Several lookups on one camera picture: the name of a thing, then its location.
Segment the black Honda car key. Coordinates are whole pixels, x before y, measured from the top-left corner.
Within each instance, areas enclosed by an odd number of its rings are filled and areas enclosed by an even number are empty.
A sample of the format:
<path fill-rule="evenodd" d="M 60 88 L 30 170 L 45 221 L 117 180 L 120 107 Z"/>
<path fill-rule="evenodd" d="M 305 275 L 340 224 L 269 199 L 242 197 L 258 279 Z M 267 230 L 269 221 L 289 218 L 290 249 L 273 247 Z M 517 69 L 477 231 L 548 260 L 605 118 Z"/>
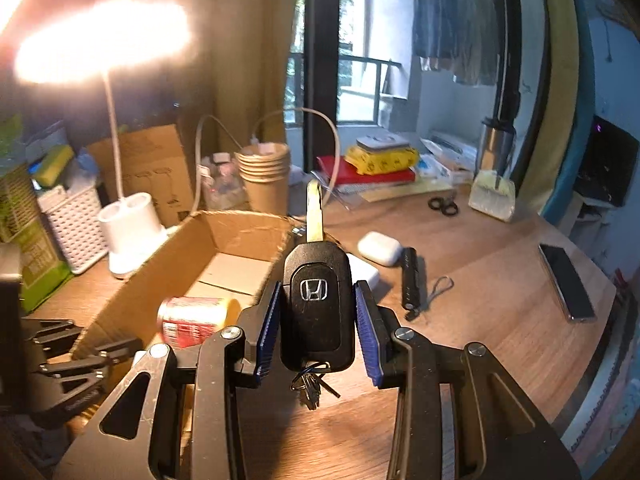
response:
<path fill-rule="evenodd" d="M 356 301 L 346 252 L 324 237 L 320 184 L 307 184 L 306 240 L 284 263 L 288 302 L 280 317 L 281 360 L 295 373 L 291 389 L 308 410 L 320 405 L 326 374 L 347 370 L 355 359 Z"/>

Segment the cardboard box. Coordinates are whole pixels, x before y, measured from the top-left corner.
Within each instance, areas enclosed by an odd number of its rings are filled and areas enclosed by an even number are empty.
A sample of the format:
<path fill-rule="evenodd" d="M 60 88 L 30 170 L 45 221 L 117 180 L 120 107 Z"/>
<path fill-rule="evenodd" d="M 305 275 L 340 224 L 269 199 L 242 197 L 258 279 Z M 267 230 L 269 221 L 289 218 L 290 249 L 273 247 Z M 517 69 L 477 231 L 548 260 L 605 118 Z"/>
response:
<path fill-rule="evenodd" d="M 256 304 L 266 283 L 282 278 L 293 226 L 290 218 L 273 214 L 199 212 L 105 300 L 76 340 L 72 358 L 126 337 L 149 344 L 157 333 L 157 309 L 168 297 L 232 297 L 244 308 Z"/>

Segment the red metal can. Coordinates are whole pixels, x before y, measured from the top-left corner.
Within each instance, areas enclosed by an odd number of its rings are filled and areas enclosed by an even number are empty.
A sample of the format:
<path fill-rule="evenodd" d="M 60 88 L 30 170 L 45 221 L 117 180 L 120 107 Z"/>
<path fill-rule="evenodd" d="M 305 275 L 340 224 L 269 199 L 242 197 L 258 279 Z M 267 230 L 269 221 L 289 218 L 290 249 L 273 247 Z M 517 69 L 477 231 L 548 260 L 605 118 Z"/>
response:
<path fill-rule="evenodd" d="M 232 298 L 171 297 L 158 307 L 156 324 L 163 342 L 183 349 L 233 325 L 241 311 L 239 301 Z"/>

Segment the black mini flashlight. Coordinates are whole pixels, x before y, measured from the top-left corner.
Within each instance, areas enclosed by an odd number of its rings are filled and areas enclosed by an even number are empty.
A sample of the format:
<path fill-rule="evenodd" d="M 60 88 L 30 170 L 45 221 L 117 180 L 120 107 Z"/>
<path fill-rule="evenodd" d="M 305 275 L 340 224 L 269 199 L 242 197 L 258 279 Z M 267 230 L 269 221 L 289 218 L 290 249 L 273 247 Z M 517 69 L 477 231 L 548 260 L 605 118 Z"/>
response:
<path fill-rule="evenodd" d="M 418 256 L 413 247 L 405 247 L 401 254 L 401 304 L 407 321 L 416 318 L 420 302 Z"/>

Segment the white earbuds case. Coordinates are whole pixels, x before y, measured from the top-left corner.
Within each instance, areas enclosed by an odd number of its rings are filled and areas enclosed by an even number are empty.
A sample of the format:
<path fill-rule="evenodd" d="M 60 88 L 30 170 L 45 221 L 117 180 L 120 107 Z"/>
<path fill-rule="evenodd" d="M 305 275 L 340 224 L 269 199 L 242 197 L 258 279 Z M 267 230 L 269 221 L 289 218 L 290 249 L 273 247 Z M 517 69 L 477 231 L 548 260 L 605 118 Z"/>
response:
<path fill-rule="evenodd" d="M 402 253 L 402 245 L 393 237 L 370 231 L 358 242 L 360 255 L 380 266 L 393 266 Z"/>

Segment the stacked paper cups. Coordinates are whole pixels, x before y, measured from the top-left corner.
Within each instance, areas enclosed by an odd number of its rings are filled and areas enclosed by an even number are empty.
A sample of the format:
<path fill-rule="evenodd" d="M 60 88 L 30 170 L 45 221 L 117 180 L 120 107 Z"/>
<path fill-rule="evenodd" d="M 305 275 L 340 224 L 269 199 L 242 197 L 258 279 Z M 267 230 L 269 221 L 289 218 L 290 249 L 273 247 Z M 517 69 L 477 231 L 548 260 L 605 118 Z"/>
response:
<path fill-rule="evenodd" d="M 250 208 L 265 214 L 288 214 L 291 152 L 284 143 L 247 145 L 235 153 Z"/>

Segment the yellow wipes pack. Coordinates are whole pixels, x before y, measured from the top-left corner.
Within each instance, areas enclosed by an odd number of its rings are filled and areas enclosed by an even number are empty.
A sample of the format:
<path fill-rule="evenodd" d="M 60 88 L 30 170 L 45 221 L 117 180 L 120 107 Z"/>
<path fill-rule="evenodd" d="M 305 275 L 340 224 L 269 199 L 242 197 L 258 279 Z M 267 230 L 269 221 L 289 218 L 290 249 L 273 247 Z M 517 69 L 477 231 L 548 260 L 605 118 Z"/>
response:
<path fill-rule="evenodd" d="M 358 145 L 347 149 L 345 160 L 356 168 L 358 174 L 377 176 L 404 171 L 416 166 L 419 152 L 415 148 L 394 148 L 393 150 L 370 152 Z"/>

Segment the white plastic basket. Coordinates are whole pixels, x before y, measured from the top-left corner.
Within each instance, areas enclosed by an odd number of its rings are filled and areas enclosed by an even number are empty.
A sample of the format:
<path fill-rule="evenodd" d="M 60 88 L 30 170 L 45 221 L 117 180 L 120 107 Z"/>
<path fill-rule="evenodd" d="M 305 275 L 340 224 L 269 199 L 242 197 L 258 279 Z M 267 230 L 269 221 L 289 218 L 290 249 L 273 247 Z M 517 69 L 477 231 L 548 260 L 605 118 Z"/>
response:
<path fill-rule="evenodd" d="M 76 193 L 57 185 L 37 200 L 73 274 L 83 274 L 107 254 L 98 220 L 102 206 L 93 185 Z"/>

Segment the clear plastic bag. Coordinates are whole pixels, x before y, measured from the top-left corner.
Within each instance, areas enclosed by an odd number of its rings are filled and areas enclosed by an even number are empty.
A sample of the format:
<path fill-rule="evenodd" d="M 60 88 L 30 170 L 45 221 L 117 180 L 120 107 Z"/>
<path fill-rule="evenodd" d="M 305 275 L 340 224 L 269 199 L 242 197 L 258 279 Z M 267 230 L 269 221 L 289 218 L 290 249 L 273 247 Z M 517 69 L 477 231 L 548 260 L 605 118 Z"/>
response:
<path fill-rule="evenodd" d="M 475 177 L 469 206 L 502 222 L 510 222 L 515 214 L 515 185 L 494 170 L 480 170 Z"/>

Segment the brown lamp packaging box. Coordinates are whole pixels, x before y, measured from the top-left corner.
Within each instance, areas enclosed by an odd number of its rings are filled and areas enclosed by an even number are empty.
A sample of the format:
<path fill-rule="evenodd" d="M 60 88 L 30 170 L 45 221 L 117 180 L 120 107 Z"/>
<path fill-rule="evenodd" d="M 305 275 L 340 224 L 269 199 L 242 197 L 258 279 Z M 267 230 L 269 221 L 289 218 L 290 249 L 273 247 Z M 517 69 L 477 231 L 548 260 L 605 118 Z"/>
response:
<path fill-rule="evenodd" d="M 177 126 L 121 133 L 118 140 L 124 195 L 148 193 L 163 226 L 180 223 L 194 196 Z"/>

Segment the black smartphone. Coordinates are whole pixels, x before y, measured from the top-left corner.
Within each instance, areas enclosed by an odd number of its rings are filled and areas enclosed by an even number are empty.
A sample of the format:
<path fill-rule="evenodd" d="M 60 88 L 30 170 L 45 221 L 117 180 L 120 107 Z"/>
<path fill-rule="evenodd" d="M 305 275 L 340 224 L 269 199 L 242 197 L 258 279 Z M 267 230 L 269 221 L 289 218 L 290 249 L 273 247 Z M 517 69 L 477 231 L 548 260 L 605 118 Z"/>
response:
<path fill-rule="evenodd" d="M 588 292 L 565 249 L 548 244 L 540 244 L 538 249 L 551 276 L 567 321 L 572 323 L 594 322 L 597 319 L 596 312 L 594 312 Z"/>

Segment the yellow green sponge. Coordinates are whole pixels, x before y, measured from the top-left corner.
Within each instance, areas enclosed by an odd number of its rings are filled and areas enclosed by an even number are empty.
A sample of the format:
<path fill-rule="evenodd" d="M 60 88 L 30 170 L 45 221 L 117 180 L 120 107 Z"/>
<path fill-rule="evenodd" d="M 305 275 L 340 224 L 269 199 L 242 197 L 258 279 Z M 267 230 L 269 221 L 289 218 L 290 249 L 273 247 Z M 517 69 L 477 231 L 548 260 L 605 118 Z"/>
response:
<path fill-rule="evenodd" d="M 55 145 L 43 157 L 32 178 L 40 188 L 53 188 L 74 156 L 74 151 L 68 144 Z"/>

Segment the steel thermos bottle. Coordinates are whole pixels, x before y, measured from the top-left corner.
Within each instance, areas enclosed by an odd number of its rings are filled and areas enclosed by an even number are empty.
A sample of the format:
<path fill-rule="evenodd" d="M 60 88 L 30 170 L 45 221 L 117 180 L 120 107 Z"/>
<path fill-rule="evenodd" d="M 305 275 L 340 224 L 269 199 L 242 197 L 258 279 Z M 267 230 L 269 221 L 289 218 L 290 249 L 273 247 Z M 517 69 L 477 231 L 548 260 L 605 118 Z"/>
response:
<path fill-rule="evenodd" d="M 503 177 L 510 164 L 515 136 L 512 122 L 485 118 L 478 142 L 475 171 L 495 171 L 498 176 Z"/>

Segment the black monitor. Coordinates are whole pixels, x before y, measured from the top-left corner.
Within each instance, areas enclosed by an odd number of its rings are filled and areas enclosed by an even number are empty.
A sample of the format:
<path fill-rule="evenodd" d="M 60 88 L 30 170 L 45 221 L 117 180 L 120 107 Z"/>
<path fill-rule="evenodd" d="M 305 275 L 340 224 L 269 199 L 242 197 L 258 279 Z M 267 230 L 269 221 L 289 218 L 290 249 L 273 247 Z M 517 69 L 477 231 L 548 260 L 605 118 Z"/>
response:
<path fill-rule="evenodd" d="M 638 153 L 639 141 L 634 136 L 594 115 L 574 190 L 582 197 L 623 207 Z"/>

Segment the white desk lamp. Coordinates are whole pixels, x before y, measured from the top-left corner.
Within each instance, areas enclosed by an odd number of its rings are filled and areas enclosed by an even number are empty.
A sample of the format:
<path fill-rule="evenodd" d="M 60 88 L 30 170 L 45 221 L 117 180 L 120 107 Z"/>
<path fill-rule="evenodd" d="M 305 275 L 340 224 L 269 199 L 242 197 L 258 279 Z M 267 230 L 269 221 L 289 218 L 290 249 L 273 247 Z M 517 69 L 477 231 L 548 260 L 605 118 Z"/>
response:
<path fill-rule="evenodd" d="M 117 117 L 110 73 L 169 58 L 191 39 L 186 11 L 169 0 L 107 0 L 67 14 L 26 37 L 15 71 L 33 84 L 73 84 L 102 78 L 110 122 L 117 200 L 98 221 L 115 278 L 137 271 L 167 240 L 147 192 L 127 196 L 122 178 Z"/>

